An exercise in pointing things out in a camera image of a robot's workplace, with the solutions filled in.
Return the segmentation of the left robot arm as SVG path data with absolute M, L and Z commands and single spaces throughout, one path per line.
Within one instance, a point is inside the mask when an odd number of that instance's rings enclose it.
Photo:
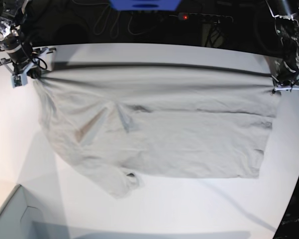
M 274 91 L 299 90 L 299 0 L 268 0 L 275 32 L 282 45 L 282 59 L 272 75 Z

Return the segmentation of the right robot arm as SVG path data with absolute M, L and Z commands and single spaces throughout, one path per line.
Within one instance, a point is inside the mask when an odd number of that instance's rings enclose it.
M 32 47 L 31 40 L 25 37 L 21 26 L 27 18 L 26 9 L 29 0 L 4 0 L 0 15 L 0 50 L 9 58 L 0 59 L 0 67 L 4 66 L 10 73 L 12 82 L 16 86 L 24 85 L 27 78 L 39 79 L 48 70 L 42 59 L 52 54 L 56 48 Z

